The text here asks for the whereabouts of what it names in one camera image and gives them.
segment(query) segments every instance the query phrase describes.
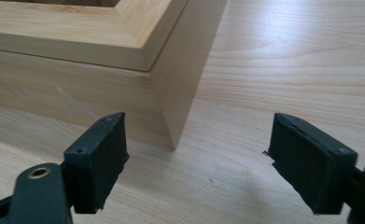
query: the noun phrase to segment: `light wooden tabletop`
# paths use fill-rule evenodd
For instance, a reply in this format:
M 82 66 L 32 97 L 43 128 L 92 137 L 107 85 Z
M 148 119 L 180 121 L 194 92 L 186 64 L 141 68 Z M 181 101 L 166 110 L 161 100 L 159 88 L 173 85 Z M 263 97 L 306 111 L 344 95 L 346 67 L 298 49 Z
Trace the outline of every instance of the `light wooden tabletop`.
M 274 112 L 301 117 L 365 165 L 365 0 L 230 0 L 176 151 L 128 141 L 105 210 L 76 223 L 345 223 L 313 216 L 263 156 Z M 61 162 L 85 128 L 0 107 L 0 199 Z

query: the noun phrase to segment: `wooden box lid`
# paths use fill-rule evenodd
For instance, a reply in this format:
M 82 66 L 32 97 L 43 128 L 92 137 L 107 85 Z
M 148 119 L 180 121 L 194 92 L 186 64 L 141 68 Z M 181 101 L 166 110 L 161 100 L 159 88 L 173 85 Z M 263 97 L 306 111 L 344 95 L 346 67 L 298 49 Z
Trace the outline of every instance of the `wooden box lid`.
M 0 50 L 149 71 L 187 0 L 115 7 L 0 1 Z

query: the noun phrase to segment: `table surface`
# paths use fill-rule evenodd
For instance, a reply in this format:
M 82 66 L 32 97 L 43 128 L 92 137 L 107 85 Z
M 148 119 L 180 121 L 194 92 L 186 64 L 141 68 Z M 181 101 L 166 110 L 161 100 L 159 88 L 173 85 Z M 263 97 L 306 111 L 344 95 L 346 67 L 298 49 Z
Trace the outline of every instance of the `table surface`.
M 345 223 L 314 216 L 262 155 L 273 115 L 313 123 L 365 166 L 365 0 L 230 0 L 176 151 L 128 140 L 105 210 L 76 223 Z M 0 107 L 0 199 L 85 128 Z

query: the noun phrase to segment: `box side panel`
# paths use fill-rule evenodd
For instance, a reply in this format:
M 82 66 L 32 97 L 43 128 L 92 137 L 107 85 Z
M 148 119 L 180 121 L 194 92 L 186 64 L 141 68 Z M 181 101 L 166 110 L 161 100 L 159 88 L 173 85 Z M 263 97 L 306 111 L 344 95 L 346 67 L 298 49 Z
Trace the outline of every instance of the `box side panel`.
M 172 145 L 148 73 L 0 51 L 0 105 L 85 126 L 122 111 L 128 137 Z
M 225 6 L 226 0 L 189 0 L 150 72 L 175 146 Z

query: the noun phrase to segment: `wooden box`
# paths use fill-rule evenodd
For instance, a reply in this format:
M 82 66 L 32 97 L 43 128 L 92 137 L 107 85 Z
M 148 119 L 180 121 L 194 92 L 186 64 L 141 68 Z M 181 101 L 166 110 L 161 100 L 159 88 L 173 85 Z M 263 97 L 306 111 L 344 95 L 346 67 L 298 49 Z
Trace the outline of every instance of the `wooden box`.
M 0 1 L 0 105 L 176 147 L 226 0 Z

